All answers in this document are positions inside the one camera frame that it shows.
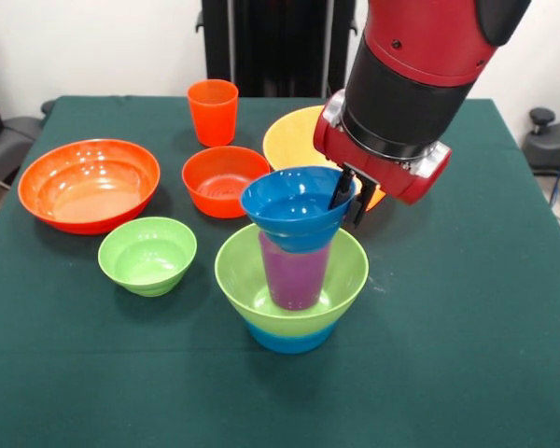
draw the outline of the stacked bowls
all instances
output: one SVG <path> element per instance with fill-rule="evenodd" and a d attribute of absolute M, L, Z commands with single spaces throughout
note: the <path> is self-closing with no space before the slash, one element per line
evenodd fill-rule
<path fill-rule="evenodd" d="M 322 344 L 367 280 L 363 247 L 340 229 L 355 183 L 349 198 L 329 209 L 340 175 L 312 166 L 260 177 L 241 197 L 254 224 L 217 253 L 218 284 L 252 336 L 275 352 Z"/>

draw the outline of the purple cup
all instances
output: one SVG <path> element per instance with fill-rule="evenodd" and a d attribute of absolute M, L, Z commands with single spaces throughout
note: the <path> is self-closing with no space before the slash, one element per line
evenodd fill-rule
<path fill-rule="evenodd" d="M 290 254 L 263 231 L 259 244 L 273 302 L 287 310 L 304 310 L 317 303 L 328 267 L 329 246 L 308 254 Z"/>

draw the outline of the bowl rim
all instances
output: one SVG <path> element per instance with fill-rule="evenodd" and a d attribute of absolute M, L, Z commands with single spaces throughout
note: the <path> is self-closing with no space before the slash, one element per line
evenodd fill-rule
<path fill-rule="evenodd" d="M 32 168 L 36 167 L 38 164 L 40 164 L 42 161 L 44 161 L 48 157 L 53 156 L 53 154 L 55 154 L 57 152 L 64 151 L 65 149 L 68 149 L 69 147 L 72 147 L 72 146 L 75 146 L 75 145 L 83 145 L 83 144 L 86 144 L 86 143 L 95 143 L 95 142 L 100 142 L 100 143 L 111 142 L 111 143 L 119 143 L 119 144 L 132 146 L 135 149 L 137 149 L 141 152 L 144 152 L 154 162 L 154 164 L 156 166 L 155 182 L 153 183 L 153 185 L 149 189 L 149 192 L 144 197 L 141 198 L 141 200 L 139 201 L 138 204 L 134 205 L 133 207 L 129 208 L 128 210 L 125 210 L 124 212 L 116 213 L 115 215 L 112 215 L 110 217 L 102 217 L 100 219 L 95 219 L 93 221 L 69 221 L 69 220 L 55 219 L 54 217 L 50 217 L 49 215 L 45 215 L 43 213 L 40 213 L 39 211 L 34 210 L 34 208 L 32 208 L 31 205 L 28 204 L 23 199 L 21 189 L 22 189 L 22 186 L 25 184 L 27 176 L 31 172 Z M 116 219 L 117 217 L 123 216 L 123 215 L 129 213 L 130 211 L 134 210 L 134 208 L 138 207 L 139 205 L 141 205 L 145 201 L 148 201 L 149 198 L 151 198 L 153 196 L 153 194 L 156 192 L 156 189 L 158 188 L 158 185 L 160 184 L 160 179 L 161 179 L 160 164 L 158 163 L 158 160 L 156 159 L 156 157 L 146 147 L 142 147 L 141 145 L 138 145 L 134 142 L 130 142 L 128 140 L 121 140 L 121 139 L 117 139 L 117 138 L 91 138 L 91 139 L 86 139 L 86 140 L 77 140 L 75 142 L 70 142 L 70 143 L 67 143 L 67 144 L 64 144 L 64 145 L 60 145 L 59 147 L 51 149 L 47 153 L 41 155 L 40 157 L 35 159 L 33 162 L 31 162 L 29 164 L 29 166 L 27 166 L 27 168 L 25 168 L 25 171 L 22 173 L 21 178 L 19 179 L 19 185 L 17 186 L 17 194 L 19 196 L 19 202 L 22 204 L 22 206 L 25 208 L 25 210 L 27 210 L 27 212 L 29 212 L 34 217 L 38 217 L 39 219 L 45 220 L 46 222 L 49 222 L 49 223 L 74 225 L 74 226 L 91 226 L 91 225 L 94 225 L 94 224 L 99 224 L 99 223 L 108 221 L 110 219 Z"/>
<path fill-rule="evenodd" d="M 369 277 L 370 274 L 370 260 L 369 257 L 367 255 L 367 252 L 365 251 L 365 248 L 361 245 L 361 243 L 358 241 L 357 238 L 355 238 L 353 235 L 351 235 L 348 231 L 344 230 L 344 229 L 338 229 L 337 233 L 340 233 L 342 235 L 344 235 L 346 238 L 348 238 L 348 240 L 350 240 L 352 243 L 354 243 L 355 247 L 357 248 L 357 251 L 361 254 L 363 254 L 364 259 L 365 259 L 365 270 L 364 273 L 365 275 L 362 277 L 362 281 L 360 282 L 360 285 L 358 285 L 355 288 L 355 291 L 353 292 L 353 294 L 351 294 L 348 299 L 346 299 L 345 301 L 341 302 L 340 304 L 337 304 L 335 306 L 332 306 L 331 308 L 329 308 L 328 310 L 325 310 L 323 313 L 319 313 L 317 315 L 302 315 L 300 314 L 299 311 L 294 311 L 291 315 L 269 315 L 266 313 L 262 313 L 259 312 L 257 310 L 254 310 L 253 308 L 250 308 L 248 306 L 243 305 L 242 303 L 240 303 L 239 301 L 237 301 L 230 293 L 229 291 L 224 288 L 224 286 L 222 285 L 222 282 L 220 282 L 220 278 L 219 278 L 219 272 L 218 272 L 218 266 L 219 266 L 219 258 L 220 258 L 220 254 L 222 253 L 222 251 L 224 250 L 224 248 L 230 243 L 230 241 L 235 238 L 236 236 L 238 236 L 239 234 L 241 234 L 242 232 L 245 231 L 251 231 L 251 229 L 256 228 L 257 225 L 256 224 L 249 224 L 248 226 L 244 226 L 243 228 L 239 229 L 238 231 L 236 231 L 235 233 L 233 233 L 225 242 L 224 244 L 220 247 L 220 249 L 218 250 L 217 254 L 216 254 L 216 260 L 214 261 L 214 273 L 216 275 L 216 282 L 218 287 L 222 290 L 222 292 L 224 293 L 224 295 L 228 298 L 229 301 L 232 302 L 233 306 L 238 306 L 239 308 L 241 308 L 242 310 L 245 310 L 251 314 L 254 315 L 259 315 L 261 317 L 272 317 L 273 319 L 277 319 L 277 320 L 291 320 L 291 321 L 297 321 L 297 320 L 307 320 L 307 319 L 311 319 L 311 318 L 315 318 L 315 317 L 320 317 L 322 315 L 329 315 L 335 311 L 340 310 L 341 308 L 343 308 L 344 306 L 348 305 L 349 303 L 351 303 L 354 299 L 357 298 L 358 294 L 361 292 L 361 290 L 364 288 L 365 284 L 367 283 L 367 279 Z"/>
<path fill-rule="evenodd" d="M 112 235 L 115 234 L 120 229 L 130 227 L 133 224 L 136 225 L 137 222 L 145 222 L 145 221 L 168 221 L 168 222 L 174 223 L 175 225 L 179 225 L 183 230 L 188 231 L 188 233 L 190 235 L 190 240 L 192 242 L 193 249 L 192 249 L 189 257 L 187 257 L 187 261 L 185 263 L 183 263 L 182 267 L 173 270 L 172 273 L 170 274 L 170 276 L 168 276 L 164 280 L 160 280 L 159 282 L 156 282 L 156 283 L 137 283 L 137 282 L 127 282 L 127 281 L 120 280 L 116 276 L 110 274 L 107 271 L 107 269 L 105 269 L 104 264 L 102 263 L 102 256 L 103 256 L 103 253 L 104 253 L 103 251 L 105 250 L 105 246 L 107 245 L 107 241 L 109 239 L 113 238 Z M 112 280 L 115 283 L 128 285 L 130 287 L 146 287 L 146 286 L 159 285 L 160 283 L 167 282 L 171 278 L 174 278 L 175 276 L 179 275 L 180 273 L 185 271 L 190 266 L 190 264 L 195 260 L 196 255 L 197 255 L 197 237 L 195 236 L 195 233 L 190 229 L 190 227 L 187 224 L 179 221 L 178 219 L 174 219 L 174 218 L 171 218 L 171 217 L 140 217 L 140 218 L 137 218 L 137 219 L 132 219 L 130 221 L 125 222 L 124 224 L 119 225 L 118 227 L 116 227 L 114 230 L 112 230 L 104 238 L 104 240 L 100 243 L 100 247 L 98 248 L 98 251 L 97 251 L 97 263 L 100 266 L 100 269 L 102 270 L 102 272 L 110 280 Z"/>
<path fill-rule="evenodd" d="M 257 221 L 262 222 L 262 223 L 274 223 L 274 222 L 293 223 L 293 222 L 297 222 L 297 221 L 304 221 L 304 219 L 302 217 L 292 217 L 292 218 L 286 218 L 286 219 L 274 219 L 274 218 L 270 218 L 270 217 L 263 217 L 262 215 L 258 215 L 258 214 L 255 214 L 255 213 L 252 213 L 252 212 L 248 211 L 245 208 L 245 206 L 243 205 L 243 198 L 245 196 L 246 191 L 248 189 L 250 189 L 257 182 L 260 182 L 261 180 L 263 180 L 264 177 L 268 177 L 268 176 L 271 176 L 271 175 L 280 175 L 281 173 L 285 173 L 285 172 L 288 172 L 288 171 L 303 171 L 303 170 L 334 171 L 337 174 L 339 174 L 338 178 L 340 178 L 340 173 L 341 173 L 340 169 L 331 168 L 329 166 L 320 166 L 320 165 L 292 166 L 290 168 L 285 168 L 283 170 L 275 170 L 271 173 L 263 175 L 262 177 L 260 177 L 258 179 L 255 179 L 253 182 L 251 182 L 246 187 L 246 189 L 243 191 L 243 193 L 241 193 L 241 197 L 240 197 L 241 207 L 243 207 L 243 210 L 245 210 L 245 213 L 247 213 L 249 215 L 249 217 L 256 217 Z M 345 208 L 348 207 L 350 202 L 352 202 L 353 199 L 355 199 L 355 196 L 357 196 L 357 184 L 355 183 L 355 179 L 353 178 L 351 180 L 351 195 L 350 195 L 350 198 L 348 199 L 347 202 L 342 203 L 342 204 L 338 205 L 337 207 L 332 208 L 331 210 L 327 210 L 326 212 L 324 212 L 321 215 L 316 215 L 314 217 L 309 217 L 309 218 L 306 218 L 306 219 L 309 220 L 309 221 L 319 220 L 320 218 L 326 217 L 329 214 L 336 213 L 342 207 L 345 207 Z"/>
<path fill-rule="evenodd" d="M 270 161 L 270 149 L 269 149 L 269 144 L 267 143 L 271 138 L 270 135 L 273 131 L 273 128 L 279 126 L 284 120 L 292 119 L 296 115 L 313 112 L 314 109 L 318 109 L 319 113 L 321 114 L 321 111 L 324 110 L 324 105 L 309 105 L 307 107 L 302 107 L 300 109 L 292 110 L 287 114 L 283 115 L 282 117 L 280 117 L 279 119 L 277 119 L 274 123 L 272 123 L 268 128 L 268 130 L 263 135 L 263 140 L 261 141 L 263 155 L 265 156 L 265 158 L 268 160 L 268 163 L 270 164 L 270 166 L 272 166 L 272 168 L 275 171 L 279 171 L 279 169 L 274 167 L 272 162 Z M 299 166 L 326 166 L 326 165 L 299 165 Z"/>
<path fill-rule="evenodd" d="M 187 182 L 187 178 L 185 176 L 185 171 L 187 169 L 187 166 L 190 163 L 194 163 L 196 160 L 198 160 L 203 154 L 209 154 L 209 153 L 213 153 L 213 152 L 225 152 L 226 149 L 239 149 L 241 152 L 243 152 L 244 154 L 249 154 L 249 155 L 255 155 L 257 156 L 256 159 L 259 159 L 259 161 L 263 161 L 265 163 L 265 166 L 267 168 L 267 172 L 263 175 L 268 175 L 269 173 L 272 172 L 272 167 L 270 165 L 270 163 L 268 162 L 268 160 L 263 157 L 261 154 L 259 154 L 256 150 L 248 148 L 248 147 L 238 147 L 235 145 L 220 145 L 217 147 L 207 147 L 206 149 L 202 149 L 201 151 L 196 152 L 195 154 L 193 154 L 192 156 L 190 156 L 187 161 L 185 161 L 185 163 L 183 164 L 182 169 L 180 170 L 180 176 L 183 179 L 183 184 L 185 185 L 185 188 L 190 191 L 191 194 L 194 194 L 198 197 L 201 198 L 206 198 L 210 201 L 216 201 L 219 203 L 225 203 L 225 202 L 233 202 L 233 201 L 237 201 L 241 199 L 241 196 L 243 195 L 243 193 L 241 192 L 241 194 L 239 194 L 236 197 L 233 198 L 216 198 L 214 196 L 208 196 L 206 194 L 202 194 L 199 191 L 197 191 L 196 189 L 194 189 L 191 185 L 189 185 L 189 182 Z"/>

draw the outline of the white wall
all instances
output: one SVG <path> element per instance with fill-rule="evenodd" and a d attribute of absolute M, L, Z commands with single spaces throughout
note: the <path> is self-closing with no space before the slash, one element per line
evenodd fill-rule
<path fill-rule="evenodd" d="M 184 94 L 205 77 L 199 0 L 0 0 L 0 110 L 62 94 Z"/>
<path fill-rule="evenodd" d="M 0 0 L 0 109 L 37 115 L 61 94 L 178 95 L 205 77 L 199 0 Z M 363 28 L 367 0 L 357 1 Z M 352 36 L 352 64 L 359 37 Z M 560 0 L 533 0 L 472 97 L 496 100 L 520 139 L 535 105 L 560 118 Z"/>

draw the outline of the blue bowl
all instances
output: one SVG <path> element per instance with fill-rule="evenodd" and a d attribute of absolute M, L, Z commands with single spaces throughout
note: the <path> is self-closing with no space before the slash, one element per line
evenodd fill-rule
<path fill-rule="evenodd" d="M 286 252 L 313 252 L 331 241 L 355 197 L 353 181 L 348 200 L 328 210 L 340 176 L 339 170 L 322 166 L 275 171 L 245 189 L 241 206 L 268 238 Z"/>
<path fill-rule="evenodd" d="M 251 336 L 253 336 L 253 339 L 255 339 L 260 345 L 268 350 L 272 350 L 273 352 L 281 353 L 283 355 L 297 355 L 299 353 L 315 350 L 319 345 L 326 341 L 336 326 L 336 323 L 334 322 L 329 327 L 325 327 L 316 333 L 300 336 L 298 338 L 287 338 L 285 336 L 276 336 L 268 333 L 267 331 L 263 331 L 262 329 L 258 329 L 249 322 L 246 324 L 249 328 Z"/>

